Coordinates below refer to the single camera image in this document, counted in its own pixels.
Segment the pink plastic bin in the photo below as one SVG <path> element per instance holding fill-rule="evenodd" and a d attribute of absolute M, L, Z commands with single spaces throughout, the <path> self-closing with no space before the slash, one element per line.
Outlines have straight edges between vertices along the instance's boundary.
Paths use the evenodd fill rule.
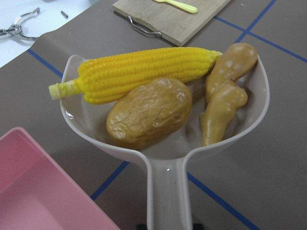
<path fill-rule="evenodd" d="M 0 138 L 1 230 L 119 230 L 22 128 Z"/>

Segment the fake vegetable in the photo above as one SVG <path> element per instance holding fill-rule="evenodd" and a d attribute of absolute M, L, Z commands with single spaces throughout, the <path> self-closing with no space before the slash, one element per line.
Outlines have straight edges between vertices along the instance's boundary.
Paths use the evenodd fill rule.
<path fill-rule="evenodd" d="M 224 82 L 211 96 L 206 111 L 200 115 L 202 145 L 221 141 L 236 110 L 246 104 L 248 96 L 244 89 L 231 80 Z"/>
<path fill-rule="evenodd" d="M 52 99 L 84 93 L 88 103 L 105 104 L 157 78 L 183 83 L 201 78 L 221 54 L 196 47 L 168 47 L 102 57 L 82 63 L 79 78 L 51 85 L 49 92 Z"/>
<path fill-rule="evenodd" d="M 203 146 L 223 140 L 225 130 L 235 117 L 236 110 L 246 104 L 248 96 L 235 81 L 247 74 L 257 59 L 256 49 L 245 43 L 232 44 L 218 57 L 206 79 L 207 107 L 200 115 Z"/>
<path fill-rule="evenodd" d="M 218 57 L 215 66 L 206 78 L 206 101 L 226 80 L 237 81 L 247 74 L 258 59 L 257 50 L 246 43 L 234 43 Z"/>
<path fill-rule="evenodd" d="M 191 109 L 187 86 L 177 79 L 160 78 L 119 99 L 106 127 L 117 146 L 139 150 L 180 129 Z"/>

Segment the corn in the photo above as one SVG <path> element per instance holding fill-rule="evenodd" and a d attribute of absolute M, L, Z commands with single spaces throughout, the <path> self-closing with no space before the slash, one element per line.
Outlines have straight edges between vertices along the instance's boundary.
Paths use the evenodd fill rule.
<path fill-rule="evenodd" d="M 52 99 L 84 93 L 90 104 L 116 101 L 160 77 L 183 83 L 201 78 L 222 53 L 196 47 L 169 47 L 101 57 L 82 63 L 79 78 L 49 86 Z"/>

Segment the potato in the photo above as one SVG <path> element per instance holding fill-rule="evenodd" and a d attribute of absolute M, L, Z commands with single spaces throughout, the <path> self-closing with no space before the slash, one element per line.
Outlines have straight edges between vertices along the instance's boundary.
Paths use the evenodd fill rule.
<path fill-rule="evenodd" d="M 106 127 L 115 145 L 140 150 L 179 130 L 191 109 L 187 86 L 177 79 L 160 78 L 118 100 Z"/>

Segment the cutting board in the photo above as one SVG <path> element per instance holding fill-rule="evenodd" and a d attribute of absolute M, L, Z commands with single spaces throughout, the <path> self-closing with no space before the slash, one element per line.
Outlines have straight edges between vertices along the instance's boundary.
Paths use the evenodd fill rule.
<path fill-rule="evenodd" d="M 139 23 L 177 46 L 183 46 L 230 0 L 179 0 L 197 7 L 197 13 L 187 13 L 167 3 L 153 0 L 119 0 L 114 11 Z"/>

